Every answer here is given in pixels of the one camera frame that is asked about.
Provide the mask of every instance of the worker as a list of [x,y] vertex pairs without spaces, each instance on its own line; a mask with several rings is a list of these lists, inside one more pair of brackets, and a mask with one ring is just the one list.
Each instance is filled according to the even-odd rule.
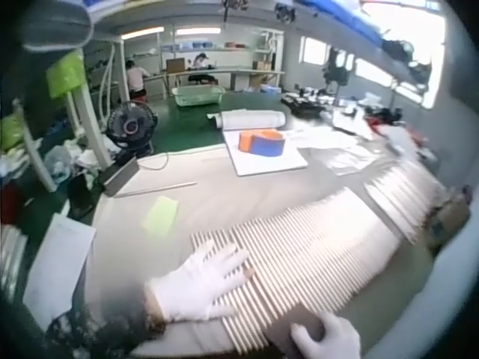
[[[202,52],[201,54],[196,56],[195,60],[193,61],[193,69],[194,70],[202,70],[202,69],[212,70],[213,67],[207,64],[207,60],[209,60],[209,58],[204,52]],[[191,75],[190,77],[188,77],[188,81],[197,82],[201,85],[217,85],[218,84],[218,80],[214,76],[207,75],[207,74]]]
[[[254,275],[251,269],[229,275],[241,267],[249,253],[230,244],[210,257],[213,247],[213,241],[208,241],[178,269],[124,290],[112,296],[113,301],[100,303],[103,323],[94,321],[88,310],[73,309],[63,314],[46,332],[50,354],[60,358],[67,352],[73,358],[125,358],[139,344],[163,334],[170,322],[234,316],[234,308],[213,302]],[[352,325],[330,313],[320,319],[326,328],[321,343],[314,342],[304,327],[292,326],[291,336],[304,356],[359,359],[359,335]]]
[[133,60],[126,62],[126,82],[128,83],[129,99],[146,102],[147,91],[144,88],[144,77],[150,77],[143,67],[136,66]]

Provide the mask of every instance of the gloved hand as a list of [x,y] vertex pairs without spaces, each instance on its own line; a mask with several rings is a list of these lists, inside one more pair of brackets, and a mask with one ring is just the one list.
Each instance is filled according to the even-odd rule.
[[322,313],[326,335],[321,342],[311,339],[302,325],[291,325],[291,337],[306,359],[361,359],[361,341],[353,325],[332,313]]
[[213,306],[213,302],[253,275],[253,271],[240,270],[227,277],[248,259],[249,252],[237,251],[236,245],[231,244],[205,260],[213,246],[213,241],[208,241],[179,269],[146,283],[166,322],[202,321],[235,314],[234,308]]

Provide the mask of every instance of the fluorescent light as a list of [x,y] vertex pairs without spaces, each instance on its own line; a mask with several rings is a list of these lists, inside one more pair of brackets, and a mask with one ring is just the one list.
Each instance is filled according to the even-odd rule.
[[162,27],[162,26],[159,26],[158,28],[146,28],[145,30],[130,32],[129,34],[123,34],[123,35],[121,35],[121,39],[122,40],[128,40],[128,39],[132,39],[132,38],[138,37],[138,36],[156,34],[157,32],[163,32],[164,30],[165,30],[165,28]]
[[177,35],[220,34],[220,28],[180,28]]

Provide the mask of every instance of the sleeve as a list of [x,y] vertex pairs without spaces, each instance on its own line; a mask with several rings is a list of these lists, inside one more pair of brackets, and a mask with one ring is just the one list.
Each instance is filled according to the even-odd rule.
[[123,291],[100,303],[103,321],[91,318],[85,308],[58,317],[48,327],[46,344],[55,351],[68,351],[74,358],[125,358],[146,340],[163,334],[165,324],[145,310],[143,286]]
[[140,67],[141,68],[141,74],[144,76],[144,77],[150,77],[150,73],[148,71],[146,71],[143,67]]

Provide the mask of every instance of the green basket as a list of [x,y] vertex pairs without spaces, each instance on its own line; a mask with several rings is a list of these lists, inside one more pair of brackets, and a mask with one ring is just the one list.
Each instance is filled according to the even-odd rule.
[[218,85],[197,85],[174,88],[172,92],[177,105],[184,107],[220,103],[226,91]]

